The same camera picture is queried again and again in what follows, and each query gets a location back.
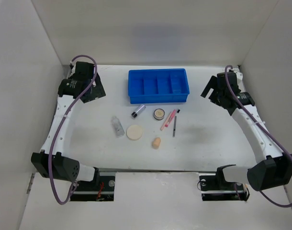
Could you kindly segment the black silver lipstick tube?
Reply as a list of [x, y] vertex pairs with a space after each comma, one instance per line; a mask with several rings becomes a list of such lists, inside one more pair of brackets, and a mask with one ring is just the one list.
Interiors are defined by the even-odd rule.
[[131, 113], [131, 117], [133, 119], [137, 118], [144, 110], [145, 110], [146, 106], [144, 104], [139, 105], [132, 113]]

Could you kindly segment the clear small bottle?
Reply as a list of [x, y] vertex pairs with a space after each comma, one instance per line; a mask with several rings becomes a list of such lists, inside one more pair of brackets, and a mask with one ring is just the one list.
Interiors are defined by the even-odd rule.
[[112, 123], [116, 136], [122, 137], [124, 135], [124, 129], [120, 120], [116, 116], [113, 116], [111, 119], [111, 123]]

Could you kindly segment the grey eyeliner pencil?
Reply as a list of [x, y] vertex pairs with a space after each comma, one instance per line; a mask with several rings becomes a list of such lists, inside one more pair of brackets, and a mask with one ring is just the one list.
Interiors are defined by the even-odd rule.
[[173, 134], [172, 137], [175, 137], [176, 134], [176, 126], [177, 126], [177, 116], [174, 117], [174, 124], [173, 124]]

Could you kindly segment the pink pencil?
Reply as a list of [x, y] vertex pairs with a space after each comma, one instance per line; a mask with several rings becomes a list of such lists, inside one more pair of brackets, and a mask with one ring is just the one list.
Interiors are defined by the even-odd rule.
[[164, 121], [163, 125], [161, 126], [161, 128], [160, 128], [161, 131], [165, 128], [165, 125], [166, 125], [167, 122], [169, 121], [171, 115], [172, 115], [172, 111], [169, 113], [169, 115], [167, 116], [167, 118], [166, 118], [166, 120]]

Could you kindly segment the round cream powder puff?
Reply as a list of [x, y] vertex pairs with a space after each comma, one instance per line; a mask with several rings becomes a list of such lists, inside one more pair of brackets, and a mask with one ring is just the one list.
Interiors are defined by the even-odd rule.
[[139, 140], [143, 135], [143, 128], [139, 125], [131, 125], [127, 128], [126, 135], [130, 140]]

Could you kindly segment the round powder jar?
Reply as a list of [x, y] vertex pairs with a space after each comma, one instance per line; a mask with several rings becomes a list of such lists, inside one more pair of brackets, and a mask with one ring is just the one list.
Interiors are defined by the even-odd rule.
[[154, 111], [153, 113], [153, 117], [156, 119], [156, 120], [162, 120], [164, 119], [165, 117], [165, 111], [161, 108], [158, 108]]

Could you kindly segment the beige makeup sponge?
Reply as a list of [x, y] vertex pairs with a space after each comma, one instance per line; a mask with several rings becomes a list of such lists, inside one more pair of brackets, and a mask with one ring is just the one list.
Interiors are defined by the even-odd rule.
[[161, 138], [155, 138], [152, 142], [152, 148], [158, 149], [161, 143]]

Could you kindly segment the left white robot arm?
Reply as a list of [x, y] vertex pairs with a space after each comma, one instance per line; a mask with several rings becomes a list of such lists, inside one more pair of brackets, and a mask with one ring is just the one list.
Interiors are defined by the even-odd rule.
[[49, 170], [56, 180], [83, 181], [89, 190], [99, 187], [98, 169], [85, 166], [70, 157], [70, 141], [75, 121], [83, 104], [104, 97], [105, 91], [99, 76], [94, 76], [94, 65], [76, 62], [70, 66], [70, 76], [58, 88], [55, 116], [39, 153], [34, 152], [31, 162], [44, 177]]

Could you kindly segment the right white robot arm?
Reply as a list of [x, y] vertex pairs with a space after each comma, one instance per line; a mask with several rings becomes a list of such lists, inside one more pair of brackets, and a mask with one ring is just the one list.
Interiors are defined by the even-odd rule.
[[227, 76], [224, 73], [211, 76], [201, 96], [208, 97], [212, 103], [227, 110], [237, 122], [253, 150], [256, 164], [249, 167], [219, 167], [214, 177], [215, 185], [225, 189], [235, 182], [248, 184], [256, 191], [286, 185], [292, 177], [292, 156], [288, 157], [265, 134], [266, 127], [253, 98], [239, 89], [239, 75], [237, 71], [229, 71]]

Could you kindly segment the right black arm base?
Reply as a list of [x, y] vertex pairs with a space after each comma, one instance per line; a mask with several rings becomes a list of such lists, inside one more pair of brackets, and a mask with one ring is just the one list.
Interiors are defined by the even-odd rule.
[[215, 173], [199, 174], [197, 188], [201, 192], [202, 201], [245, 201], [250, 191], [245, 184], [231, 182], [220, 183]]

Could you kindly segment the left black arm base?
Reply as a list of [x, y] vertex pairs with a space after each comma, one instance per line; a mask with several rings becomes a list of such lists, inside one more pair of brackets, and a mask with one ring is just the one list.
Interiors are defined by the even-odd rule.
[[100, 172], [95, 182], [80, 181], [70, 198], [71, 202], [114, 201], [116, 172]]

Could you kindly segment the blue divided plastic bin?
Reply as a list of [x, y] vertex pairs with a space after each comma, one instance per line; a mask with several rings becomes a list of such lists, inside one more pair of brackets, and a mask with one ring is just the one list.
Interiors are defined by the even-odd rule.
[[184, 103], [189, 94], [185, 69], [140, 69], [128, 72], [131, 104]]

